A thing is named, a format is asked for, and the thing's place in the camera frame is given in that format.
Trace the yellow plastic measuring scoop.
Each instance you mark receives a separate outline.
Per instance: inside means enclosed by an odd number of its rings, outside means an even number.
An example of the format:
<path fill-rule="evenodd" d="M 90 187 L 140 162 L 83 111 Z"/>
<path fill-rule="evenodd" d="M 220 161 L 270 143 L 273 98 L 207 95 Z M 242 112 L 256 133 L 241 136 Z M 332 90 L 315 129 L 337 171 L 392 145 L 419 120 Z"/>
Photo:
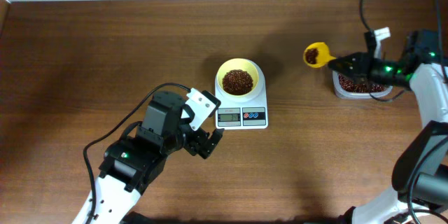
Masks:
<path fill-rule="evenodd" d="M 326 43 L 316 42 L 305 49 L 303 60 L 309 67 L 321 68 L 329 63 L 329 61 L 335 60 L 335 57 L 330 54 L 329 47 Z"/>

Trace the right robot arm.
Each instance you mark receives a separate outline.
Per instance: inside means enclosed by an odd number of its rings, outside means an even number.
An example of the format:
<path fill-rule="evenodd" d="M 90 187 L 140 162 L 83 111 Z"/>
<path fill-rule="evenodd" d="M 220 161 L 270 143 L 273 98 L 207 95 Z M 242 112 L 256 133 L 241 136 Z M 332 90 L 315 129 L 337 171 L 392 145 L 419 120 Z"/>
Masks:
<path fill-rule="evenodd" d="M 409 223 L 447 210 L 447 58 L 439 35 L 413 31 L 397 62 L 376 58 L 378 41 L 365 33 L 367 52 L 332 59 L 328 67 L 353 81 L 405 88 L 414 93 L 422 130 L 398 158 L 391 187 L 362 206 L 353 206 L 338 223 Z"/>

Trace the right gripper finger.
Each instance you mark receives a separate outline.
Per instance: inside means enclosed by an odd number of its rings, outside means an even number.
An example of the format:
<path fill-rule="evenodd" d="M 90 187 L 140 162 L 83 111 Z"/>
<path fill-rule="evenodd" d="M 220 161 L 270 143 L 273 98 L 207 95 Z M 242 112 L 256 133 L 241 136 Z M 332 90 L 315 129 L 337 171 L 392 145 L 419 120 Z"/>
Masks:
<path fill-rule="evenodd" d="M 332 70 L 353 70 L 357 67 L 360 56 L 359 52 L 355 52 L 347 56 L 337 57 L 329 61 L 328 67 Z"/>
<path fill-rule="evenodd" d="M 360 78 L 357 75 L 357 72 L 349 66 L 332 66 L 331 69 L 338 75 L 341 75 L 354 83 L 360 83 Z"/>

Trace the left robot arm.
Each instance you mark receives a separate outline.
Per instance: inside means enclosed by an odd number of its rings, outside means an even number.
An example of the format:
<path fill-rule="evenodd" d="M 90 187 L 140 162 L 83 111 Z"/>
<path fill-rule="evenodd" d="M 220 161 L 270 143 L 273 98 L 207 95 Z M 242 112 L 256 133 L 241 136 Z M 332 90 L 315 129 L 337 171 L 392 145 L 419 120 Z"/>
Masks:
<path fill-rule="evenodd" d="M 221 105 L 210 92 L 192 88 L 186 97 L 156 92 L 143 120 L 127 126 L 105 151 L 98 177 L 75 223 L 122 223 L 147 187 L 162 173 L 167 158 L 181 149 L 207 159 L 223 136 L 202 123 Z"/>

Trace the red beans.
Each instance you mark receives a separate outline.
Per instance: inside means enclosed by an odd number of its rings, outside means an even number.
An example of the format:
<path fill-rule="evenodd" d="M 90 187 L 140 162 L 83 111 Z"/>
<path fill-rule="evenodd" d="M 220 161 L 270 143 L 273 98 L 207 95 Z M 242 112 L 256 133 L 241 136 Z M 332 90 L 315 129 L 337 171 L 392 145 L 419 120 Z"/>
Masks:
<path fill-rule="evenodd" d="M 245 95 L 249 93 L 254 84 L 247 71 L 235 69 L 227 72 L 223 77 L 223 89 L 231 95 Z"/>

